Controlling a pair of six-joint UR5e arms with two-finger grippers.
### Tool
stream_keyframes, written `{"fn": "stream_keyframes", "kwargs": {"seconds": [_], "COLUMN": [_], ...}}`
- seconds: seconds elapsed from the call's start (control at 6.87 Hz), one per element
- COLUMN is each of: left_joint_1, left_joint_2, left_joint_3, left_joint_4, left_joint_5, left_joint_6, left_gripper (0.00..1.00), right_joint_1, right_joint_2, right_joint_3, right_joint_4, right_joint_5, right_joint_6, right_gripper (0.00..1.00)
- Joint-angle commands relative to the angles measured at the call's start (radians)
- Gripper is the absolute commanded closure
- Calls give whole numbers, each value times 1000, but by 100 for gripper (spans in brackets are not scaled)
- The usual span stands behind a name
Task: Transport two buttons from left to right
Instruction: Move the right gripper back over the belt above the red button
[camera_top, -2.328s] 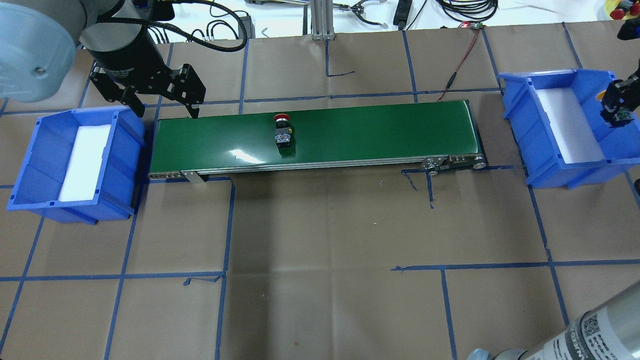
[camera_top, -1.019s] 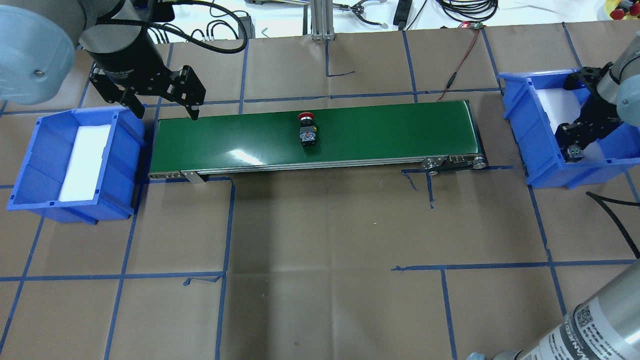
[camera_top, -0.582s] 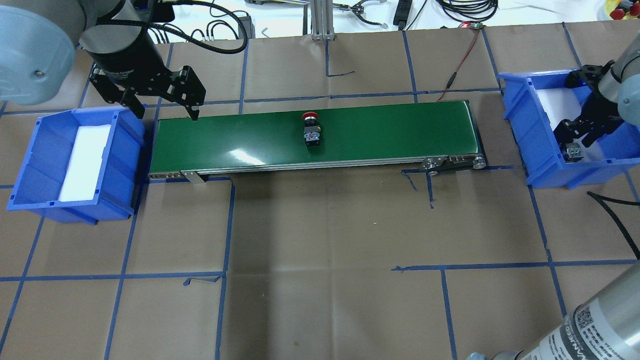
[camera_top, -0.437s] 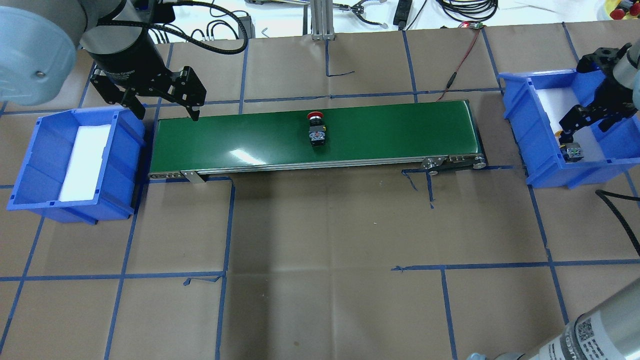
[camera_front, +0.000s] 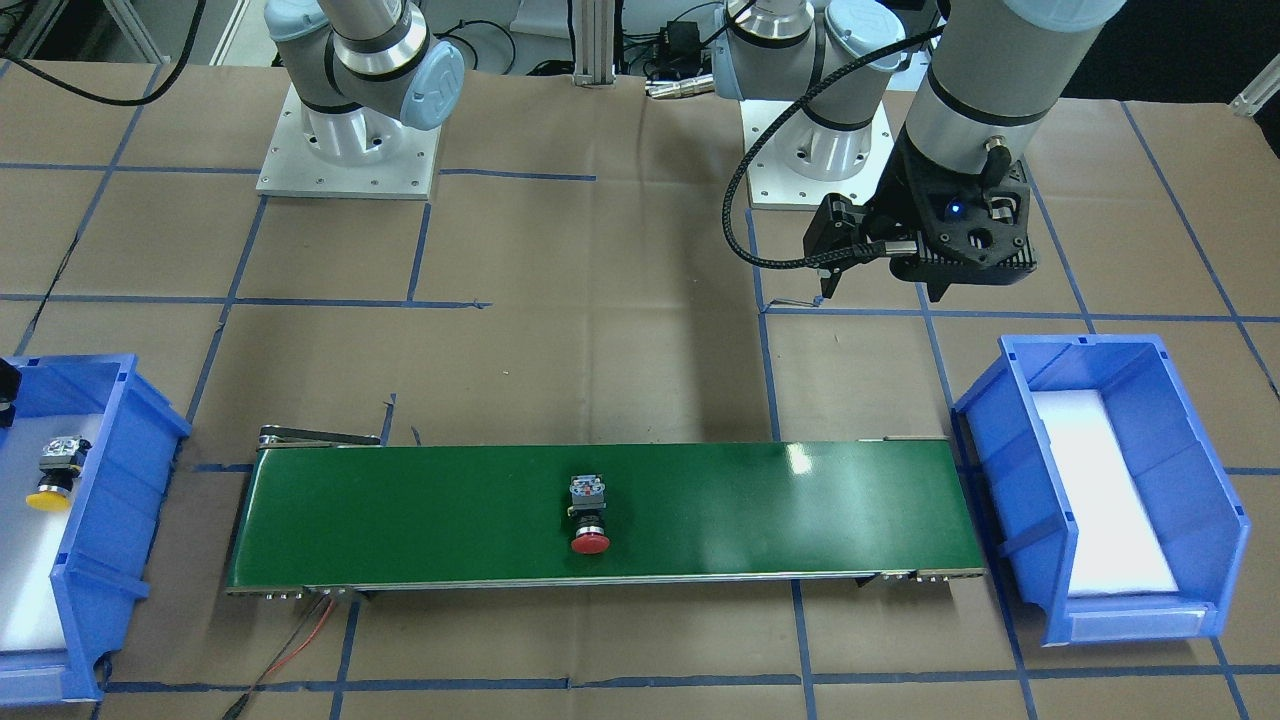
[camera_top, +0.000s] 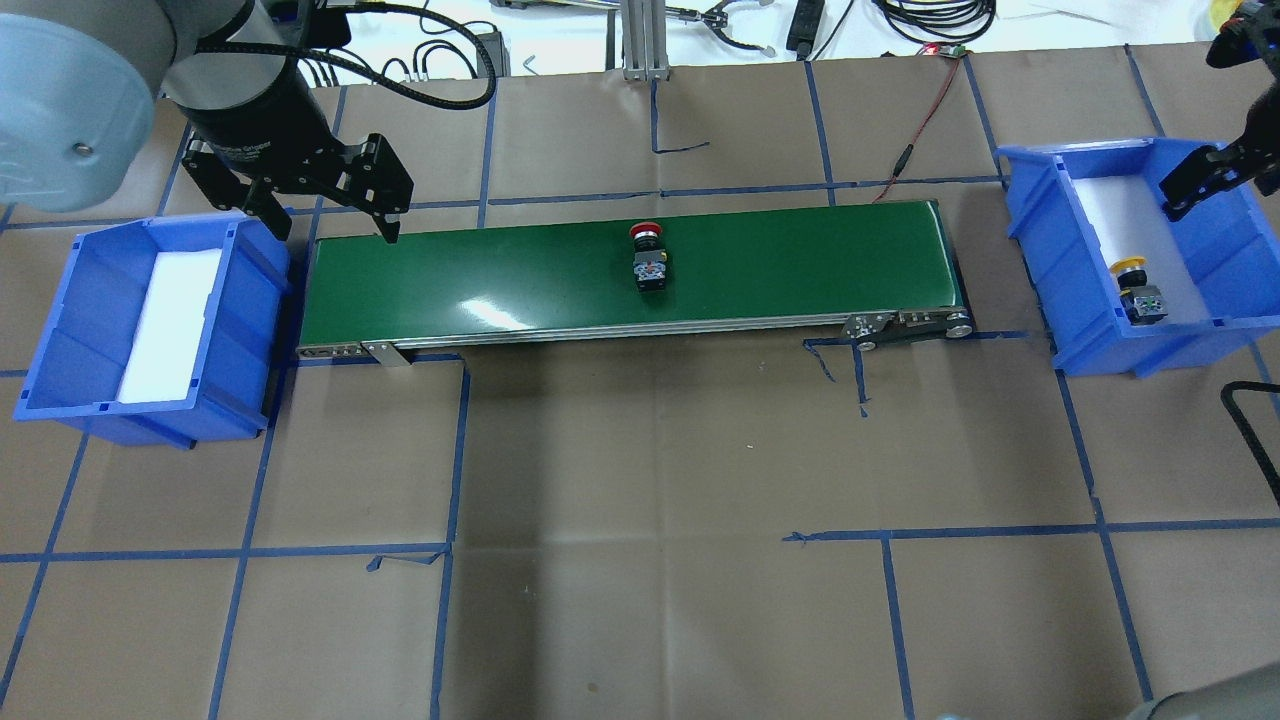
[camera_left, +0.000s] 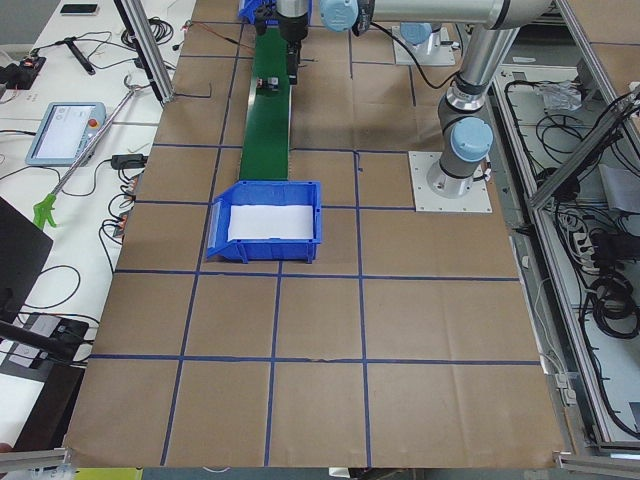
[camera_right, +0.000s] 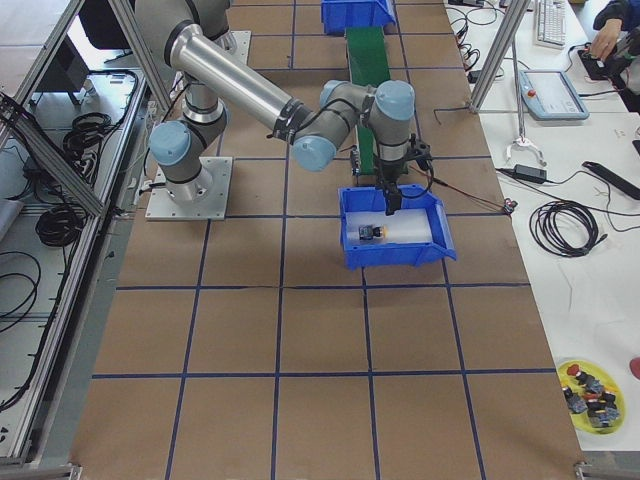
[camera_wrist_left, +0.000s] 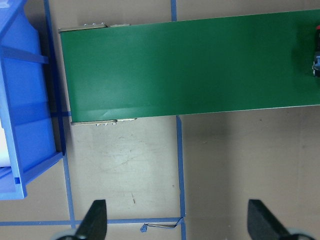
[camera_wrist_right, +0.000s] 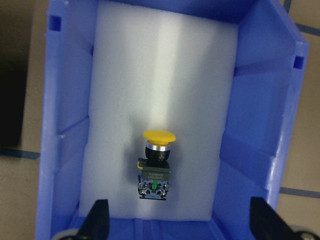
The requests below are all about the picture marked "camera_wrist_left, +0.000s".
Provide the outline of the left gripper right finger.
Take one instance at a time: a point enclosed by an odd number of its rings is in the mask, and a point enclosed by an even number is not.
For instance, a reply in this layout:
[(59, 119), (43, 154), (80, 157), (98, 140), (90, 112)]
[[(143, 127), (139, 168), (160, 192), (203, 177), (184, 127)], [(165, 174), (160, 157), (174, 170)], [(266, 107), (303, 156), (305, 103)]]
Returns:
[(247, 231), (252, 240), (282, 240), (289, 231), (259, 199), (249, 199)]

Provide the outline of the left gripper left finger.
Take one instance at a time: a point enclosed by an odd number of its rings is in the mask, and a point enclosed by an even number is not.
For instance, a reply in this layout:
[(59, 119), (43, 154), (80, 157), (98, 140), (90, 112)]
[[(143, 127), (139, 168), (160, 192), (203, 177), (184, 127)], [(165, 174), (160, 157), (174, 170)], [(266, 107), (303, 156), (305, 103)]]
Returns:
[(107, 228), (106, 200), (94, 200), (74, 237), (76, 240), (104, 240)]

